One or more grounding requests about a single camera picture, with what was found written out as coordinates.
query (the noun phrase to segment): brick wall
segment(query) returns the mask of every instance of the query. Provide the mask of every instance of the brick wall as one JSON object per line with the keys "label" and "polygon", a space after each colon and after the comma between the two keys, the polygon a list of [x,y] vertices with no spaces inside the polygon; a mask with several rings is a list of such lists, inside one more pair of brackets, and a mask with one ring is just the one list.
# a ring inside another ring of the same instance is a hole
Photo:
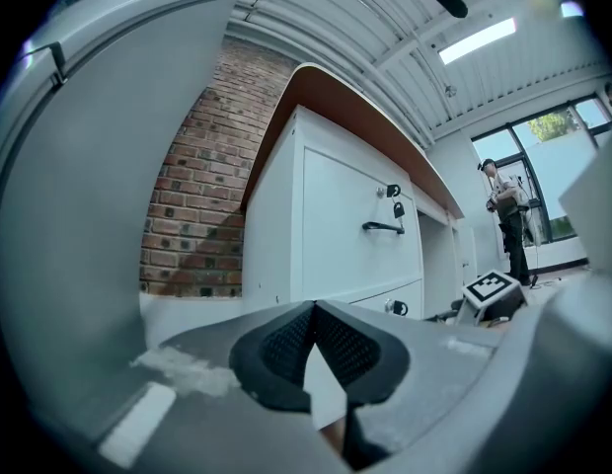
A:
{"label": "brick wall", "polygon": [[174,137],[148,209],[142,291],[242,294],[240,200],[268,120],[296,63],[225,39],[214,77]]}

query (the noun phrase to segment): tree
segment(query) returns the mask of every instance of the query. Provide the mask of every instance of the tree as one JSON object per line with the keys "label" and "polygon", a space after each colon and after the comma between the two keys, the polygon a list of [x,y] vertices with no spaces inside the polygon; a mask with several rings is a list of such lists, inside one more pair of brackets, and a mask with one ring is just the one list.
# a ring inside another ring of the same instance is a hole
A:
{"label": "tree", "polygon": [[541,142],[562,137],[572,131],[578,130],[578,125],[569,111],[549,113],[539,118],[528,121],[530,131],[534,133]]}

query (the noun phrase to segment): black drawer handle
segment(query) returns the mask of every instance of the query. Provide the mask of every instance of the black drawer handle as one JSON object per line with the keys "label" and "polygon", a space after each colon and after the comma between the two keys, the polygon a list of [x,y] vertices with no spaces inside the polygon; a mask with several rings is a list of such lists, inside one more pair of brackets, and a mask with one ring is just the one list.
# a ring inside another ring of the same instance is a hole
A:
{"label": "black drawer handle", "polygon": [[376,221],[368,221],[363,223],[363,230],[392,230],[399,235],[405,233],[405,228],[402,226],[386,225],[385,223],[377,223]]}

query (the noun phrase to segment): ceiling light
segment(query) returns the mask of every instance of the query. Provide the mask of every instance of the ceiling light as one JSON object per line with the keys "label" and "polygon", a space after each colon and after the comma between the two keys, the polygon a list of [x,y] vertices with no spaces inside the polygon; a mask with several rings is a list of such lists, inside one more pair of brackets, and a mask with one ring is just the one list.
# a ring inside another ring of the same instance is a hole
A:
{"label": "ceiling light", "polygon": [[584,13],[578,4],[570,1],[561,4],[561,15],[564,18],[572,18],[573,16],[583,16]]}
{"label": "ceiling light", "polygon": [[497,39],[514,34],[514,32],[516,32],[516,23],[514,23],[514,18],[510,18],[450,45],[440,52],[440,57],[444,64],[448,65],[451,61],[464,56],[464,54],[468,54]]}

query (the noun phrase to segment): window frame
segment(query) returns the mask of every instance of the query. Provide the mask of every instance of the window frame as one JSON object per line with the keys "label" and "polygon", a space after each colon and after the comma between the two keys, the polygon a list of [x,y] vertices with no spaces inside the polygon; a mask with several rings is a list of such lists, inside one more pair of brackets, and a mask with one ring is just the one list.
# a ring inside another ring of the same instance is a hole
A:
{"label": "window frame", "polygon": [[[581,102],[586,102],[587,100],[594,100],[595,103],[598,104],[601,109],[604,108],[605,110],[604,114],[609,117],[609,121],[599,126],[595,126],[594,128],[589,128],[586,122],[584,121],[584,119],[582,119],[579,112],[575,108],[576,104],[579,104]],[[519,149],[519,152],[512,154],[510,156],[503,157],[500,160],[497,160],[496,161],[497,167],[498,168],[504,167],[505,165],[511,165],[512,163],[516,163],[518,161],[523,162],[526,172],[532,178],[532,182],[533,182],[532,186],[536,190],[538,201],[540,201],[540,205],[536,205],[536,206],[540,206],[541,208],[541,221],[543,224],[543,228],[545,231],[545,238],[546,238],[546,241],[542,242],[542,244],[554,244],[555,242],[561,242],[564,240],[573,239],[573,237],[577,237],[577,234],[566,235],[564,237],[559,237],[557,239],[553,237],[552,223],[550,222],[550,216],[547,210],[547,204],[545,204],[545,196],[543,195],[541,184],[539,183],[539,180],[536,177],[536,172],[534,171],[534,167],[532,166],[532,163],[530,162],[530,158],[527,152],[525,151],[525,148],[521,144],[521,141],[519,140],[518,136],[516,135],[516,132],[514,131],[514,127],[517,126],[518,124],[523,124],[525,122],[532,121],[533,119],[539,118],[541,116],[545,116],[550,113],[555,113],[557,111],[564,111],[564,110],[570,111],[572,116],[577,121],[580,129],[582,129],[588,135],[589,140],[591,141],[591,145],[595,147],[596,152],[597,152],[600,149],[600,146],[595,140],[595,135],[599,135],[600,133],[609,131],[612,128],[612,116],[611,116],[611,113],[608,111],[608,108],[606,107],[606,105],[600,100],[600,98],[597,96],[595,92],[589,95],[585,95],[583,97],[577,98],[577,99],[573,99],[573,100],[564,102],[563,104],[558,104],[556,106],[546,109],[545,111],[539,111],[538,113],[530,115],[526,118],[519,118],[514,121],[509,121],[506,124],[503,124],[502,126],[498,126],[491,131],[486,131],[480,135],[477,135],[471,138],[472,142],[476,142],[478,140],[482,140],[486,137],[489,137],[495,133],[499,133],[500,131],[507,130],[509,132],[510,136],[512,137],[512,140],[514,140],[514,143]]]}

